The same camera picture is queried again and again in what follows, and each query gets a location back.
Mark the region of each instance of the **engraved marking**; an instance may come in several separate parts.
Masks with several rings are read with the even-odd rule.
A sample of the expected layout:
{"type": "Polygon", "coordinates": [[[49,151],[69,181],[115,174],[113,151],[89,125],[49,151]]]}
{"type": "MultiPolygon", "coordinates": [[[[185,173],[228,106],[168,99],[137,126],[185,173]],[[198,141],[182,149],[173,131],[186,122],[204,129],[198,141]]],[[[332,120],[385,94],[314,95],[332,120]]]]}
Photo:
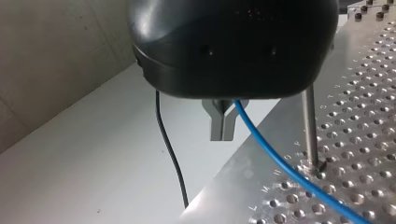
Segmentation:
{"type": "Polygon", "coordinates": [[[256,209],[257,209],[257,206],[254,206],[254,207],[248,207],[250,210],[253,210],[253,211],[256,211],[256,209]]]}
{"type": "Polygon", "coordinates": [[[280,174],[282,174],[282,172],[280,172],[280,171],[278,171],[278,170],[275,170],[275,171],[274,171],[274,175],[280,175],[280,174]]]}
{"type": "Polygon", "coordinates": [[[270,188],[266,187],[266,186],[262,186],[262,192],[268,192],[268,190],[270,190],[270,188]]]}

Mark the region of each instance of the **robot end effector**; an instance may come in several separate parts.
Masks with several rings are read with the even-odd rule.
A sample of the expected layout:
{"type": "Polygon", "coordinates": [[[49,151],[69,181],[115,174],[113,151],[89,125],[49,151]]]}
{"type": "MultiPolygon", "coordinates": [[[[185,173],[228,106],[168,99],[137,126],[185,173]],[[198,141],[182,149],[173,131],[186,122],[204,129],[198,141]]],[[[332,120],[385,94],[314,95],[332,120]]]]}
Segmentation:
{"type": "MultiPolygon", "coordinates": [[[[171,95],[204,99],[212,140],[233,139],[232,99],[281,98],[310,87],[337,21],[336,0],[134,0],[129,5],[134,52],[146,80],[171,95]]],[[[310,88],[303,103],[305,129],[312,131],[315,121],[306,120],[314,109],[310,88]]],[[[306,133],[307,142],[316,141],[315,133],[306,133]]]]}

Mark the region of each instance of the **metal bracket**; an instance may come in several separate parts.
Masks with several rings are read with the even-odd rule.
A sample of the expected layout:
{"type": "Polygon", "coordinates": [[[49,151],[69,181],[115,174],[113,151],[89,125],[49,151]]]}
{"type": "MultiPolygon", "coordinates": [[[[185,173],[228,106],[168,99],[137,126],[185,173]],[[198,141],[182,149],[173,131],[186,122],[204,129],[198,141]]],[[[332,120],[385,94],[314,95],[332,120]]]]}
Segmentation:
{"type": "MultiPolygon", "coordinates": [[[[244,108],[248,100],[242,100],[244,108]]],[[[211,118],[210,141],[233,141],[235,120],[238,116],[232,100],[203,100],[202,106],[211,118]]]]}

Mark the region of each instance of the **perforated metal plate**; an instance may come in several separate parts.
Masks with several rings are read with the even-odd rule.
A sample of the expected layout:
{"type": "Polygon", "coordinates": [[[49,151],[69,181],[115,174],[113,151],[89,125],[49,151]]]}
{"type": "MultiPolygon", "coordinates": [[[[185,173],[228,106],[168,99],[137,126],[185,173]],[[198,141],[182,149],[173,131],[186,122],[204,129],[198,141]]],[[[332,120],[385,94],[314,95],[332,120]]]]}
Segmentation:
{"type": "MultiPolygon", "coordinates": [[[[396,11],[383,21],[378,11],[353,21],[360,24],[351,29],[369,38],[331,103],[321,105],[327,115],[317,120],[318,150],[328,166],[307,178],[374,223],[396,223],[396,11]]],[[[249,223],[350,222],[279,172],[249,223]]]]}

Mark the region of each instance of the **gray wall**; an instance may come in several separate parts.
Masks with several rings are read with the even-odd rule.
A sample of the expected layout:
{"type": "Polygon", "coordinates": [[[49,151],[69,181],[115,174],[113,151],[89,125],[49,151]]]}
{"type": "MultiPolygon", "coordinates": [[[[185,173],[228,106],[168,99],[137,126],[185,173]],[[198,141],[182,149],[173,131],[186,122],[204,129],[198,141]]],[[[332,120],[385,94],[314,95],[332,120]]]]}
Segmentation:
{"type": "Polygon", "coordinates": [[[126,0],[1,0],[0,152],[133,61],[126,0]]]}

